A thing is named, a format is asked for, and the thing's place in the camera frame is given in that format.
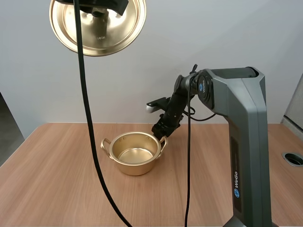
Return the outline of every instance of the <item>golden pot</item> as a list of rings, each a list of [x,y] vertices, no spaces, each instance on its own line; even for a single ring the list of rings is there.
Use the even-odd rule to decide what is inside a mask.
[[[105,148],[105,143],[109,144],[109,150]],[[116,162],[119,170],[132,176],[149,172],[166,145],[166,137],[159,141],[144,132],[128,132],[116,137],[112,142],[108,139],[103,139],[101,142],[101,148]]]

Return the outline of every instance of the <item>gray robot arm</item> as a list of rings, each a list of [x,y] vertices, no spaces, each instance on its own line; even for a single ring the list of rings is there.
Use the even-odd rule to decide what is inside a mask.
[[[224,227],[271,227],[274,224],[271,220],[264,75],[251,67],[206,69],[182,77],[178,83],[182,85],[180,89],[188,90],[191,86],[191,94],[198,94],[205,106],[223,116],[229,124],[233,217]],[[163,116],[168,116],[168,111],[177,113],[174,111],[177,105],[166,107],[161,108],[165,110],[159,120],[162,125],[158,122],[153,127],[162,129],[163,135],[166,133]]]

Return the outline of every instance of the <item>table surface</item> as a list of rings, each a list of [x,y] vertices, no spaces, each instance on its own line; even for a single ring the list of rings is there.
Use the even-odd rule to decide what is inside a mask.
[[[187,126],[169,137],[155,168],[142,176],[119,172],[100,148],[103,138],[150,124],[94,124],[108,189],[134,226],[182,226],[187,196]],[[272,218],[303,226],[303,167],[283,152],[303,154],[303,142],[283,125],[269,125]],[[192,125],[190,226],[222,226],[232,216],[228,125]],[[123,226],[101,188],[86,124],[38,127],[0,167],[0,226]]]

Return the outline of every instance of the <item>black cable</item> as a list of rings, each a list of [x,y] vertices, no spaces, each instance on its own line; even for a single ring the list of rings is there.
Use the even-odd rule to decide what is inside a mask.
[[[196,110],[193,108],[193,107],[189,107],[193,112],[190,113],[190,115],[194,115],[196,113]],[[194,120],[196,122],[204,122],[204,121],[207,121],[209,119],[211,119],[212,117],[215,117],[216,114],[213,114],[211,115],[210,117],[207,117],[207,118],[204,118],[204,119],[196,119],[196,118],[193,118],[192,116],[190,116],[190,119],[191,120]]]
[[[190,112],[190,115],[195,115],[196,113],[196,110],[193,108],[193,107],[190,107],[190,109],[193,111],[193,112]]]
[[[190,88],[194,78],[189,80],[189,88],[187,95],[187,202],[185,211],[184,227],[187,227],[188,211],[189,211],[189,199],[190,199]]]
[[[98,161],[98,155],[97,155],[97,149],[96,149],[96,143],[95,143],[95,136],[94,136],[94,128],[93,128],[93,122],[90,114],[90,108],[89,108],[89,98],[87,94],[87,88],[86,88],[86,81],[85,81],[85,69],[84,69],[84,57],[83,57],[83,45],[82,45],[82,33],[81,33],[81,19],[80,19],[80,5],[79,0],[74,0],[74,8],[75,8],[75,21],[76,21],[76,32],[77,32],[77,47],[78,47],[78,59],[79,59],[79,69],[80,69],[80,80],[81,80],[81,89],[82,89],[82,95],[83,95],[83,102],[84,102],[84,108],[85,108],[85,114],[87,118],[87,125],[89,128],[89,138],[90,138],[90,145],[91,150],[93,154],[94,164],[95,168],[100,180],[100,183],[102,185],[103,191],[112,205],[113,209],[119,216],[119,218],[128,226],[132,227],[132,225],[125,219],[125,217],[121,214],[118,207],[116,206],[113,198],[111,197],[107,186],[105,184],[101,168]]]
[[[190,117],[192,120],[194,120],[194,121],[196,121],[196,122],[204,122],[204,121],[207,121],[207,120],[209,120],[209,119],[211,119],[211,118],[213,118],[213,117],[215,117],[216,116],[216,114],[213,114],[213,115],[211,115],[211,116],[209,116],[209,117],[207,117],[207,118],[204,118],[204,119],[196,119],[196,118],[193,118],[192,116]]]

